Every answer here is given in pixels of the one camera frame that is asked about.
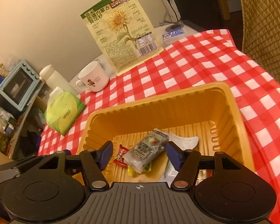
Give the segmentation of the red white snack packet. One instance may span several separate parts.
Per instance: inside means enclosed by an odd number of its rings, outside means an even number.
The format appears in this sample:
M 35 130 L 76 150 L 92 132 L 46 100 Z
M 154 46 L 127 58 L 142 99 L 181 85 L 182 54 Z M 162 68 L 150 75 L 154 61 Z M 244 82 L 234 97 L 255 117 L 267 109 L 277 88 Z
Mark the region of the red white snack packet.
M 200 169 L 197 180 L 196 180 L 196 185 L 201 183 L 201 181 L 206 180 L 207 178 L 211 177 L 213 174 L 213 170 L 211 169 Z

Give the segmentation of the white thermos bottle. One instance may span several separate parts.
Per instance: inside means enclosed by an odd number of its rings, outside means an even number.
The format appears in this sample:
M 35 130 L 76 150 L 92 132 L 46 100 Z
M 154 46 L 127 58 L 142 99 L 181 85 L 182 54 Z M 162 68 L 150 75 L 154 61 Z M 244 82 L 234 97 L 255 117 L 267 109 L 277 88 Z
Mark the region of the white thermos bottle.
M 52 65 L 45 66 L 39 73 L 40 79 L 46 83 L 52 90 L 56 87 L 61 88 L 63 91 L 78 95 L 79 93 L 69 84 L 69 82 L 57 72 Z

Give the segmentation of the red candy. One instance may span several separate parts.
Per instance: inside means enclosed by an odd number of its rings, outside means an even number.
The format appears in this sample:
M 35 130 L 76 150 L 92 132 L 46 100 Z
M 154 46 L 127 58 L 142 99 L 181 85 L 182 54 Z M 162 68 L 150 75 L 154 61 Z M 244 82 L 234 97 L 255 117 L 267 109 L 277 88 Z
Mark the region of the red candy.
M 127 168 L 127 164 L 124 162 L 124 154 L 126 154 L 129 151 L 128 148 L 123 147 L 121 144 L 119 146 L 119 151 L 113 160 L 113 163 L 116 164 L 117 166 L 120 166 L 122 168 Z

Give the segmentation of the yellow wrapped candy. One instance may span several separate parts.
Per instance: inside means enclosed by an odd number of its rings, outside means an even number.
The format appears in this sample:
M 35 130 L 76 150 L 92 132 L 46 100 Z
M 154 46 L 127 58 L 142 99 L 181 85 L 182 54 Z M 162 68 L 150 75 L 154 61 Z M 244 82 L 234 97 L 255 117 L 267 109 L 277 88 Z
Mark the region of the yellow wrapped candy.
M 147 173 L 150 172 L 152 170 L 152 163 L 148 163 L 146 166 L 144 167 L 137 167 L 134 168 L 133 166 L 128 165 L 127 166 L 127 174 L 129 176 L 135 176 L 138 174 L 142 174 L 142 173 Z

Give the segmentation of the blue white small box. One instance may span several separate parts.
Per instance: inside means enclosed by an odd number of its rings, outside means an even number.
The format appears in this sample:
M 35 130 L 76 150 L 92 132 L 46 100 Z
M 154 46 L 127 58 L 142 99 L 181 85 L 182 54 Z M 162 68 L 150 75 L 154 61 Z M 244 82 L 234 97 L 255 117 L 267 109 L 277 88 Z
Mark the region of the blue white small box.
M 182 29 L 176 29 L 171 32 L 167 32 L 162 35 L 162 40 L 165 46 L 169 46 L 172 43 L 179 41 L 182 38 L 185 38 L 186 34 Z

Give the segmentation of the wooden shelf unit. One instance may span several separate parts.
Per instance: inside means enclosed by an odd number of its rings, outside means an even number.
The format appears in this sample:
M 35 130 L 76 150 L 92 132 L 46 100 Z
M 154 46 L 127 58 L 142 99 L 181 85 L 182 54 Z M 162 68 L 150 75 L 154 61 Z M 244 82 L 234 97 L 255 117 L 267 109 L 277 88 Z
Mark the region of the wooden shelf unit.
M 6 155 L 0 152 L 0 165 L 9 163 L 13 160 L 24 158 L 22 149 L 24 144 L 21 142 L 27 133 L 35 132 L 40 135 L 46 123 L 44 113 L 47 108 L 47 100 L 52 90 L 44 83 L 40 83 L 32 94 L 27 107 L 18 118 L 20 120 L 12 133 L 12 138 L 8 145 Z

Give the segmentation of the green tissue pack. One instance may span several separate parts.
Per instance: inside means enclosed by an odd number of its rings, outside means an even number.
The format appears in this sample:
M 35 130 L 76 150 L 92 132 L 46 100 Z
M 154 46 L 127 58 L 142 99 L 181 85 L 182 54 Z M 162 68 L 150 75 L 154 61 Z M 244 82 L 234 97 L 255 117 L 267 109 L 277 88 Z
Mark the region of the green tissue pack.
M 57 86 L 49 95 L 46 123 L 65 136 L 84 108 L 85 104 L 77 96 Z

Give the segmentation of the white mug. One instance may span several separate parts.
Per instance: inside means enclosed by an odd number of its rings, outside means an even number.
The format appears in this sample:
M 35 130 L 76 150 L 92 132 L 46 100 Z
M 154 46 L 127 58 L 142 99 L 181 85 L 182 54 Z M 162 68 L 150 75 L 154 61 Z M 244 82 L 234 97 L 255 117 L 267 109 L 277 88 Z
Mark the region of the white mug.
M 94 60 L 85 66 L 78 74 L 76 86 L 79 90 L 92 92 L 102 91 L 109 82 L 109 77 L 102 68 L 99 60 Z

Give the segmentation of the orange plastic tray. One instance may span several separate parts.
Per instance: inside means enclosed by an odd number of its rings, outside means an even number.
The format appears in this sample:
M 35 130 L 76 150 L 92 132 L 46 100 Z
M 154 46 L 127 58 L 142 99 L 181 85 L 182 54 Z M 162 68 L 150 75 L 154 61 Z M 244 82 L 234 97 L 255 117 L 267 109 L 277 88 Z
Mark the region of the orange plastic tray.
M 202 155 L 222 151 L 254 170 L 245 125 L 226 83 L 209 83 L 97 110 L 88 117 L 78 150 L 97 150 L 113 143 L 131 149 L 153 129 L 179 138 L 196 136 Z

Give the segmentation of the light blue toaster oven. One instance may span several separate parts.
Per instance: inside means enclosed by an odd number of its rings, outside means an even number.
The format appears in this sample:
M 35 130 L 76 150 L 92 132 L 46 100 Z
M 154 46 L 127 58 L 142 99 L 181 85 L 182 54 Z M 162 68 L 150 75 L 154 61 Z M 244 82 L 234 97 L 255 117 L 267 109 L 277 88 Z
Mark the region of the light blue toaster oven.
M 0 95 L 21 112 L 39 83 L 40 76 L 21 60 L 0 84 Z

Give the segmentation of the black refrigerator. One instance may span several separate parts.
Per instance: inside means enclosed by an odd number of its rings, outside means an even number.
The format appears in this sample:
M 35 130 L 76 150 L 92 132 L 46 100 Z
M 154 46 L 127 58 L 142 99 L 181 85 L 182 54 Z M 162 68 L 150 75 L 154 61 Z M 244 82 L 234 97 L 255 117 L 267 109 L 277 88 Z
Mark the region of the black refrigerator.
M 219 29 L 223 25 L 217 0 L 162 0 L 172 22 L 185 21 L 204 29 Z

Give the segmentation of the sunflower seed bag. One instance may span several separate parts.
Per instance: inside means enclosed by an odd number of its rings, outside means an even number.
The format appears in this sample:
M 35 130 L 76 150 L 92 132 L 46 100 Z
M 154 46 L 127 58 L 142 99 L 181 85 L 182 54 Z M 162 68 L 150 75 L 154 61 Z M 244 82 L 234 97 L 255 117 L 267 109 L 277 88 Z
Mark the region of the sunflower seed bag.
M 80 16 L 116 76 L 163 51 L 138 0 L 101 0 Z

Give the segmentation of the clear grey snack packet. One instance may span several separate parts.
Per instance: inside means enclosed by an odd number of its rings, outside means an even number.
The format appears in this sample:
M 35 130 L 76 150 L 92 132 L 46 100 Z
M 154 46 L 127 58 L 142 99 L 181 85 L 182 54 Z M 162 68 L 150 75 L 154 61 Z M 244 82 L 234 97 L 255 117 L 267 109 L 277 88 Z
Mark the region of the clear grey snack packet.
M 124 162 L 134 168 L 146 166 L 165 150 L 168 139 L 168 133 L 153 129 L 124 154 Z

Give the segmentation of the green brown snack bag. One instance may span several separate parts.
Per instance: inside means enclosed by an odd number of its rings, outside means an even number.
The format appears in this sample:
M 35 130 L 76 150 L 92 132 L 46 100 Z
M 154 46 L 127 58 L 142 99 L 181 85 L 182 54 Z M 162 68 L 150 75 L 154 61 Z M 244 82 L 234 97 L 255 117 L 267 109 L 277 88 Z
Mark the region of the green brown snack bag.
M 182 150 L 193 150 L 195 147 L 197 147 L 199 143 L 199 138 L 197 136 L 192 136 L 189 138 L 181 137 L 175 135 L 172 131 L 169 133 L 169 141 L 174 142 L 180 149 Z M 178 171 L 176 171 L 170 162 L 170 160 L 167 161 L 166 169 L 159 179 L 160 182 L 167 182 L 168 185 L 171 185 L 173 179 L 177 176 Z

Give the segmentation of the quilted olive chair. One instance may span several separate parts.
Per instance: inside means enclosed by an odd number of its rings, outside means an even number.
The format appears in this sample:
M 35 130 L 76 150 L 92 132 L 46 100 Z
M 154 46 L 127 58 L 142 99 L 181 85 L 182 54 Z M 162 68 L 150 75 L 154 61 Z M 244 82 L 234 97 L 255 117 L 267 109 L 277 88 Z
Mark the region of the quilted olive chair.
M 242 51 L 280 84 L 280 0 L 240 0 Z

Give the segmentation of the red white checkered tablecloth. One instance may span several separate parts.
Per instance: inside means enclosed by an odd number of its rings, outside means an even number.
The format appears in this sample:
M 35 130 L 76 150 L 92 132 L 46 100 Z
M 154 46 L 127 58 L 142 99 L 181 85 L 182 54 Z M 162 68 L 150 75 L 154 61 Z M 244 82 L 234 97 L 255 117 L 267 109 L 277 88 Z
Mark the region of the red white checkered tablecloth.
M 39 155 L 65 149 L 76 153 L 86 120 L 94 110 L 215 81 L 226 82 L 233 93 L 248 133 L 255 170 L 277 194 L 270 220 L 280 223 L 280 85 L 235 47 L 225 29 L 181 39 L 143 64 L 113 76 L 103 91 L 82 93 L 80 98 L 86 105 L 82 115 L 65 136 L 46 127 Z

